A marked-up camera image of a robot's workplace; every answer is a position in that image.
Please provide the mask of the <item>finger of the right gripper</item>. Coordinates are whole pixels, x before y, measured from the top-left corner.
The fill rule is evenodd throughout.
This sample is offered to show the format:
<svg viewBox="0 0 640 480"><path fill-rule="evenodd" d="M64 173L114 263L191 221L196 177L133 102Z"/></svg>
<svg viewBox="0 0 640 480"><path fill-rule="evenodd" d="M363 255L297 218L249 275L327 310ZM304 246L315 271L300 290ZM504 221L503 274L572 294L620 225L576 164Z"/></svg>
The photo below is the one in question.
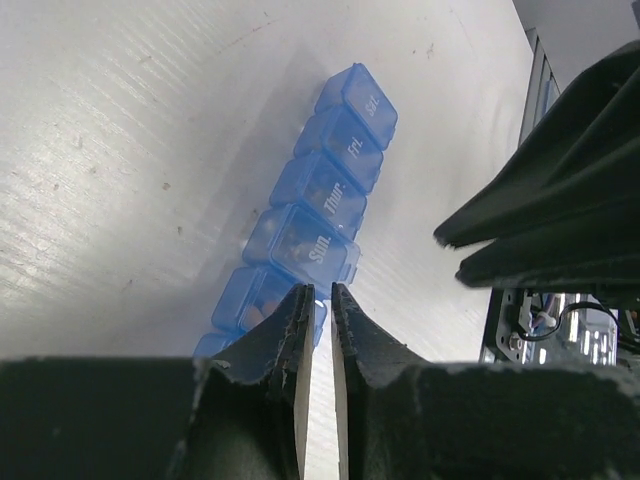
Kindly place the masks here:
<svg viewBox="0 0 640 480"><path fill-rule="evenodd" d="M463 247L632 198L638 172L639 43L632 41L579 74L434 237Z"/></svg>
<svg viewBox="0 0 640 480"><path fill-rule="evenodd" d="M499 239L464 259L456 279L477 288L631 289L639 285L639 236L587 227Z"/></svg>

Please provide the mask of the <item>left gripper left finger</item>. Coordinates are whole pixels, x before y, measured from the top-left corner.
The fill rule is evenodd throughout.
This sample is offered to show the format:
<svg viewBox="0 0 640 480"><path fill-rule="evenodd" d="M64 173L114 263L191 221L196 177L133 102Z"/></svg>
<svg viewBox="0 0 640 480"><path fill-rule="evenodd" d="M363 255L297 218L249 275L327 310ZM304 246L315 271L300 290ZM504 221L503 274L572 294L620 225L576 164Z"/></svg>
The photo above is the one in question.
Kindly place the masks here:
<svg viewBox="0 0 640 480"><path fill-rule="evenodd" d="M300 479L315 292L212 356L1 364L5 479Z"/></svg>

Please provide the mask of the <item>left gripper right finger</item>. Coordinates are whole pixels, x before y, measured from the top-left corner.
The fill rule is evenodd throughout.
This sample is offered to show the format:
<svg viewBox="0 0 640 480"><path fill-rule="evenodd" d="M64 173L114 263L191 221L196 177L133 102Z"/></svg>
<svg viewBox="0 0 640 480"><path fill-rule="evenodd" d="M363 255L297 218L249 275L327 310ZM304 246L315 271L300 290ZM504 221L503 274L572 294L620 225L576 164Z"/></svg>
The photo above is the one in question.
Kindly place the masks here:
<svg viewBox="0 0 640 480"><path fill-rule="evenodd" d="M331 294L343 479L635 479L639 382L586 364L431 363Z"/></svg>

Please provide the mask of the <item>blue weekly pill organizer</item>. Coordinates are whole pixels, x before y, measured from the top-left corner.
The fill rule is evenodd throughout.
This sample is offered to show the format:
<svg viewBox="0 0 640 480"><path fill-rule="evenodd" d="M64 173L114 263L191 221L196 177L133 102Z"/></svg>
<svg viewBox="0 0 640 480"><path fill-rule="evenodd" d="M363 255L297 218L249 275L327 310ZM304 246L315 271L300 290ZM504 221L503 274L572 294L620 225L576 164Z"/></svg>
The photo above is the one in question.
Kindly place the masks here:
<svg viewBox="0 0 640 480"><path fill-rule="evenodd" d="M332 283L354 280L361 255L356 236L397 122L397 110L364 64L326 81L195 355L230 346L273 314L297 283L315 288L314 338L321 338Z"/></svg>

